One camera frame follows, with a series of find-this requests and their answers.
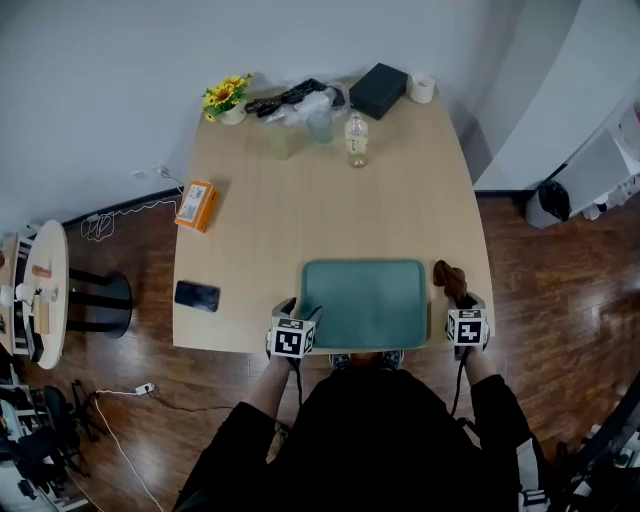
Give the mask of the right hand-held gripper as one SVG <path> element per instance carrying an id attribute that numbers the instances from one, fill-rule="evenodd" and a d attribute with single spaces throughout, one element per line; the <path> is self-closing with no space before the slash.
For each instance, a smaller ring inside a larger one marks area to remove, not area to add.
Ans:
<path id="1" fill-rule="evenodd" d="M 468 292 L 458 302 L 449 299 L 448 306 L 445 333 L 453 345 L 455 359 L 461 360 L 469 348 L 484 351 L 490 340 L 490 324 L 485 301 Z"/>

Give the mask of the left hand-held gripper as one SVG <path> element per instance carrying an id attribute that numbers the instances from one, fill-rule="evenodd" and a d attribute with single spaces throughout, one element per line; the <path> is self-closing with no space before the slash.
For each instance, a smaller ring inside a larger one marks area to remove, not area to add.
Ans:
<path id="1" fill-rule="evenodd" d="M 323 308 L 318 306 L 307 318 L 297 319 L 292 316 L 296 301 L 292 297 L 272 309 L 271 326 L 265 337 L 268 357 L 300 360 L 312 351 Z"/>

